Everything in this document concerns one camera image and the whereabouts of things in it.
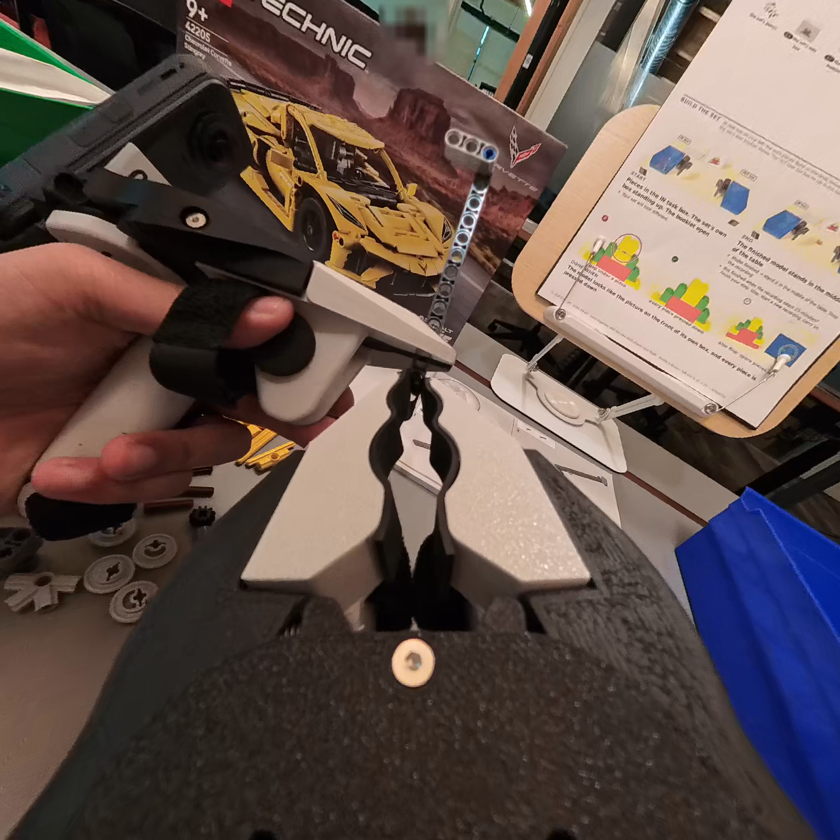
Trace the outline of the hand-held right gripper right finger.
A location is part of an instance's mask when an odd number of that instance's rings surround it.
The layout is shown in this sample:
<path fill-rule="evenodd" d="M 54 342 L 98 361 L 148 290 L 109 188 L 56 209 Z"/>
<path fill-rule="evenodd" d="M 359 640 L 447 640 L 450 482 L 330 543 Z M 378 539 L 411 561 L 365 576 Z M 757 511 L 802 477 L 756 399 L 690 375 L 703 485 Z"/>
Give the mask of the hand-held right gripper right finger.
<path fill-rule="evenodd" d="M 420 604 L 580 590 L 592 582 L 524 449 L 440 380 L 426 380 L 430 464 L 442 480 L 434 530 L 420 552 Z"/>

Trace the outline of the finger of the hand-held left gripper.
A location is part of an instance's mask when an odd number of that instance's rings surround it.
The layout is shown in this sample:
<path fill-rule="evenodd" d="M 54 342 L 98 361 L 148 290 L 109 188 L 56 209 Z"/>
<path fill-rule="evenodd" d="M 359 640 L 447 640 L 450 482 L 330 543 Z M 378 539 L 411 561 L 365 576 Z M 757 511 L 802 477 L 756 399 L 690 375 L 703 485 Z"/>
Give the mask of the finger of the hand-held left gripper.
<path fill-rule="evenodd" d="M 366 337 L 393 350 L 417 354 L 442 370 L 455 364 L 455 349 L 419 316 L 318 261 L 311 263 L 308 302 L 359 324 Z"/>

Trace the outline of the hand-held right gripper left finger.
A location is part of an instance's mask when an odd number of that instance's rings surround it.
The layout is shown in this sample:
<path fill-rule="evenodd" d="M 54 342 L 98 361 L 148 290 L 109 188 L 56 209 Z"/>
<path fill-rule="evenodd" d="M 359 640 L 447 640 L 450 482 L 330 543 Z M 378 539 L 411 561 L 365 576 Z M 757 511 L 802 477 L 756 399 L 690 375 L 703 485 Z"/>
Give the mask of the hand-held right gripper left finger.
<path fill-rule="evenodd" d="M 407 375 L 391 376 L 309 445 L 242 574 L 249 588 L 372 605 L 407 626 L 407 550 L 390 475 L 403 454 Z"/>

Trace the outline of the long grey lego beam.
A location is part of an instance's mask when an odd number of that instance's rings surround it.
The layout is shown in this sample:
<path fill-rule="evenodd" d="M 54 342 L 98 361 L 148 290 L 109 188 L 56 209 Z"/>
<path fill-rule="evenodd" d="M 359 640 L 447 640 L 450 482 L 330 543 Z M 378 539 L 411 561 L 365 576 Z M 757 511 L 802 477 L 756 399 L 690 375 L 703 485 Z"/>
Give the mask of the long grey lego beam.
<path fill-rule="evenodd" d="M 490 185 L 490 174 L 476 173 L 463 205 L 455 235 L 441 271 L 434 297 L 427 313 L 428 326 L 441 338 L 446 335 L 448 310 L 454 298 L 456 283 L 465 264 L 469 246 L 476 231 Z"/>

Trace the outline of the light grey lego connector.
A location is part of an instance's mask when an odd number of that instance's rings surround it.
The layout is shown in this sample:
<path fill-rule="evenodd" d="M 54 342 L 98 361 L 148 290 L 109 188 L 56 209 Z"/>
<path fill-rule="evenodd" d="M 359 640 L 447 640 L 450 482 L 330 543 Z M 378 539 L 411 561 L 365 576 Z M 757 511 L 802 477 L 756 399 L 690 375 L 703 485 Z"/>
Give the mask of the light grey lego connector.
<path fill-rule="evenodd" d="M 495 145 L 461 129 L 450 128 L 444 137 L 444 156 L 456 167 L 491 176 L 498 157 L 492 163 L 482 159 L 482 150 L 487 144 Z"/>

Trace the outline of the pile of yellow lego pieces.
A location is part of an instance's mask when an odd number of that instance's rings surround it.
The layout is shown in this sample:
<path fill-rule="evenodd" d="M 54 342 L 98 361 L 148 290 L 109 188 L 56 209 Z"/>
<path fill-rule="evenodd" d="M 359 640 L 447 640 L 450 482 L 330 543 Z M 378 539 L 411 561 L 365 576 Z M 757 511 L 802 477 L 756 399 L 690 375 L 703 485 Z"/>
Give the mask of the pile of yellow lego pieces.
<path fill-rule="evenodd" d="M 249 448 L 234 463 L 236 467 L 248 469 L 257 476 L 271 471 L 299 449 L 293 441 L 282 438 L 268 428 L 253 424 L 245 426 L 250 434 Z"/>

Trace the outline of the lego instruction booklet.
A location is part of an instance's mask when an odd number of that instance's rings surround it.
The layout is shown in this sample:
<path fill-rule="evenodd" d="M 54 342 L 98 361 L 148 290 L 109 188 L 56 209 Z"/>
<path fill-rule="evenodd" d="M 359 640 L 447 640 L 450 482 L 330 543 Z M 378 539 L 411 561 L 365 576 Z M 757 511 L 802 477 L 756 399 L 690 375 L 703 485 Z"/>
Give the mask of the lego instruction booklet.
<path fill-rule="evenodd" d="M 468 408 L 499 426 L 503 433 L 512 437 L 522 448 L 540 452 L 558 471 L 563 472 L 581 493 L 612 519 L 615 525 L 621 526 L 613 474 L 606 467 L 598 466 L 566 444 L 554 441 L 551 436 L 456 378 L 446 374 L 435 374 L 435 378 L 459 397 Z M 431 466 L 431 433 L 425 426 L 420 402 L 416 404 L 412 418 L 402 426 L 401 435 L 403 453 L 396 462 L 396 471 L 426 490 L 440 490 L 442 480 Z"/>

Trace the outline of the grey lego wheel hub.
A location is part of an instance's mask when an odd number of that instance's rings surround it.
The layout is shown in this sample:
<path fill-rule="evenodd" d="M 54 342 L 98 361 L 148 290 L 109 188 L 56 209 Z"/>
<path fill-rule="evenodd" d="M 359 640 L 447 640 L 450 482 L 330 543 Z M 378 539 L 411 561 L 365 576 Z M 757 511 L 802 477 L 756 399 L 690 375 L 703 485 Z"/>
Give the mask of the grey lego wheel hub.
<path fill-rule="evenodd" d="M 116 623 L 136 624 L 158 592 L 158 585 L 152 581 L 127 583 L 113 593 L 108 606 L 108 614 Z"/>
<path fill-rule="evenodd" d="M 137 532 L 137 528 L 138 521 L 131 518 L 118 526 L 92 532 L 87 538 L 95 547 L 110 549 L 130 541 Z"/>
<path fill-rule="evenodd" d="M 132 560 L 142 570 L 157 570 L 172 562 L 178 552 L 178 543 L 172 535 L 154 533 L 135 544 Z"/>
<path fill-rule="evenodd" d="M 125 554 L 113 553 L 94 560 L 82 576 L 85 590 L 95 595 L 109 595 L 133 580 L 135 562 Z"/>

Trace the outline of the lego set box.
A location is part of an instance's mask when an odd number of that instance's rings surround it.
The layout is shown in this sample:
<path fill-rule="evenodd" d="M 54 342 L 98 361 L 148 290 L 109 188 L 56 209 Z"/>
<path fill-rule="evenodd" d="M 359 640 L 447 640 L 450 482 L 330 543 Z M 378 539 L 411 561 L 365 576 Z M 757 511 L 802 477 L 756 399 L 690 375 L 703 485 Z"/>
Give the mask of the lego set box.
<path fill-rule="evenodd" d="M 448 310 L 456 340 L 564 144 L 346 2 L 178 4 L 179 50 L 227 82 L 248 134 L 237 199 L 422 318 L 475 177 L 446 160 L 446 132 L 498 147 Z"/>

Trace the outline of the grey cross lego piece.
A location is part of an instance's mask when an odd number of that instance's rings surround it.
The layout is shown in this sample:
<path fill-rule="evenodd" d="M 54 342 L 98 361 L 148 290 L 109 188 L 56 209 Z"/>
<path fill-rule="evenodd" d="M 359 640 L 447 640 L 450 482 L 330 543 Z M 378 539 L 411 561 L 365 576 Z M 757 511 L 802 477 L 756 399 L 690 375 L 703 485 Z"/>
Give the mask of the grey cross lego piece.
<path fill-rule="evenodd" d="M 57 608 L 61 595 L 76 590 L 80 579 L 78 575 L 47 571 L 12 574 L 7 577 L 3 587 L 6 592 L 11 592 L 5 604 L 14 613 L 20 613 L 30 606 L 34 613 L 47 613 Z"/>

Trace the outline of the person's left hand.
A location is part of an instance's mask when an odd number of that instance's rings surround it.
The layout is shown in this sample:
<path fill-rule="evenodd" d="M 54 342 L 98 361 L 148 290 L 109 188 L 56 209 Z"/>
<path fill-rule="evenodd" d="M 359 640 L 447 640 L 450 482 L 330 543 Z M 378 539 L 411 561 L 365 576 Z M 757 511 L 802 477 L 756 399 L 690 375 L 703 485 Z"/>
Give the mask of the person's left hand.
<path fill-rule="evenodd" d="M 177 497 L 194 468 L 219 466 L 249 447 L 245 424 L 305 446 L 354 404 L 350 390 L 303 427 L 266 415 L 252 396 L 215 407 L 191 427 L 123 435 L 94 458 L 36 465 L 55 436 L 136 337 L 153 334 L 180 289 L 89 248 L 50 244 L 1 258 L 1 515 L 17 512 L 30 480 L 44 497 L 142 503 Z"/>

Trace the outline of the green plastic bin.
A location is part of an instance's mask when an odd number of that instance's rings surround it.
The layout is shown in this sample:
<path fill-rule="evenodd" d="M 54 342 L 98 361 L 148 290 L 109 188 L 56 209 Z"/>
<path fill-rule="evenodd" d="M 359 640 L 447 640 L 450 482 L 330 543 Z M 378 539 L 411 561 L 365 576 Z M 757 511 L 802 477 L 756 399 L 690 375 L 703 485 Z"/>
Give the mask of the green plastic bin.
<path fill-rule="evenodd" d="M 2 165 L 110 96 L 107 87 L 2 17 Z"/>

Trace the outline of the blue plastic bin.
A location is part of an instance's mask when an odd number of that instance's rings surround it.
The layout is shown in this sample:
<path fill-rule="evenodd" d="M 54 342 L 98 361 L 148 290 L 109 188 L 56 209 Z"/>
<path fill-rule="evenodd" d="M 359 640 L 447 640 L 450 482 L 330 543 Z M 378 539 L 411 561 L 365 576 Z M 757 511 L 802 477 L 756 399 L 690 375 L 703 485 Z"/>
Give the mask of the blue plastic bin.
<path fill-rule="evenodd" d="M 676 549 L 742 729 L 818 838 L 839 838 L 839 547 L 747 488 Z"/>

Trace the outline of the printed instruction sheet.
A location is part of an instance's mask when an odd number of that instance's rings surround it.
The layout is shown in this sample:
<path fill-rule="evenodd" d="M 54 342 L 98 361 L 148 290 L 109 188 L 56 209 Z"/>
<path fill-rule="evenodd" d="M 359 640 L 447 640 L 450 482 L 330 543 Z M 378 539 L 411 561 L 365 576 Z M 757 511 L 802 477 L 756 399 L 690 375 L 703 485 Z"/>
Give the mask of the printed instruction sheet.
<path fill-rule="evenodd" d="M 839 3 L 730 2 L 539 289 L 759 427 L 838 340 Z"/>

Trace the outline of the dark grey lego frame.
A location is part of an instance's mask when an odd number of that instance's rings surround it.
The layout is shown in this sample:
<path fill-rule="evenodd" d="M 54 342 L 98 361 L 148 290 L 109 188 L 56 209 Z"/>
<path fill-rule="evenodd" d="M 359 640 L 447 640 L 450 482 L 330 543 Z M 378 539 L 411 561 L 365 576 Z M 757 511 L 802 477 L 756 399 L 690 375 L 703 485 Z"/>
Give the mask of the dark grey lego frame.
<path fill-rule="evenodd" d="M 1 578 L 32 571 L 43 544 L 30 528 L 1 527 Z"/>

